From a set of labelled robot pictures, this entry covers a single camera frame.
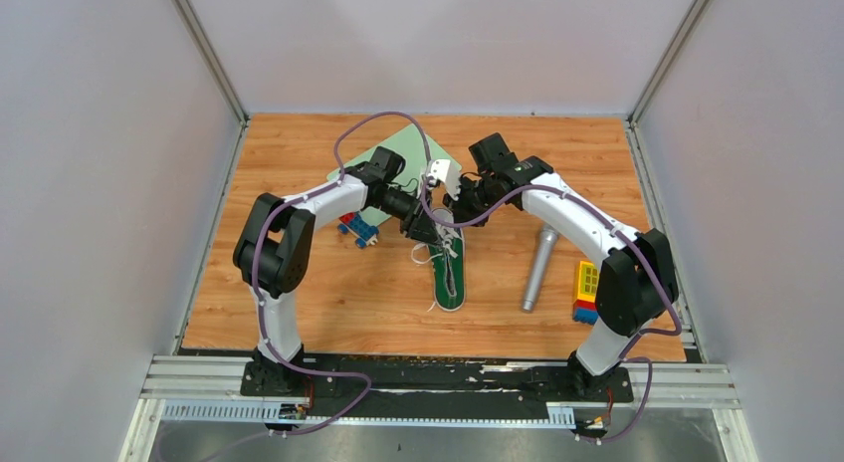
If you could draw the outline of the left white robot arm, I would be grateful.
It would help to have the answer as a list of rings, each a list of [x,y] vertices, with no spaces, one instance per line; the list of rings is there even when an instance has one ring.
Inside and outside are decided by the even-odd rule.
[[[432,219],[413,194],[393,186],[404,158],[378,146],[370,158],[346,167],[334,180],[285,198],[261,194],[233,252],[233,263],[251,287],[259,342],[245,366],[241,392],[248,396],[297,393],[306,382],[295,290],[309,266],[315,232],[340,217],[372,207],[399,221],[400,233],[436,244]]]

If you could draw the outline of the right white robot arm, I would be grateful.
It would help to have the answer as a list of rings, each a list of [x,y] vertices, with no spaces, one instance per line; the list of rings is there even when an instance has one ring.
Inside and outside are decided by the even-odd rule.
[[[679,288],[670,242],[651,229],[641,232],[599,209],[573,190],[546,161],[520,159],[493,133],[472,144],[476,177],[430,164],[426,182],[444,183],[443,203],[456,225],[482,226],[499,207],[510,204],[573,243],[596,265],[597,319],[586,340],[567,360],[564,386],[581,399],[593,399],[608,385],[622,359],[653,322],[669,314],[671,335],[682,330],[674,307]]]

